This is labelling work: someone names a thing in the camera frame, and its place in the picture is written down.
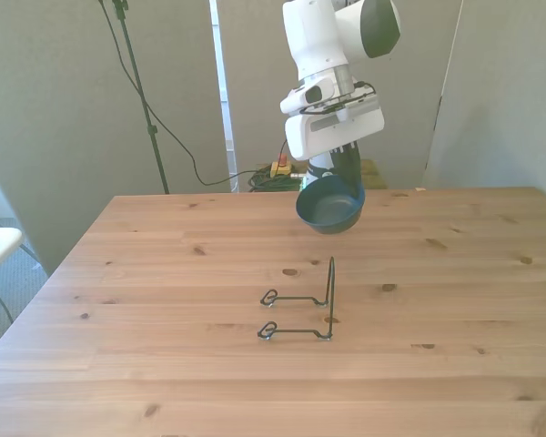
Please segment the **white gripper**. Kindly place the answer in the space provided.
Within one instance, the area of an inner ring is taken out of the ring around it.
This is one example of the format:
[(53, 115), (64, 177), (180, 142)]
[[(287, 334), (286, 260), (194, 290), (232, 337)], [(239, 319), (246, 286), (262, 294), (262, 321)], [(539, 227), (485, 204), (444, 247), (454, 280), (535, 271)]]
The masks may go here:
[(358, 140), (380, 132), (385, 125), (376, 94), (348, 104), (337, 112), (295, 115), (285, 124), (291, 156), (308, 160), (329, 152), (331, 172), (345, 180), (352, 194), (363, 187)]

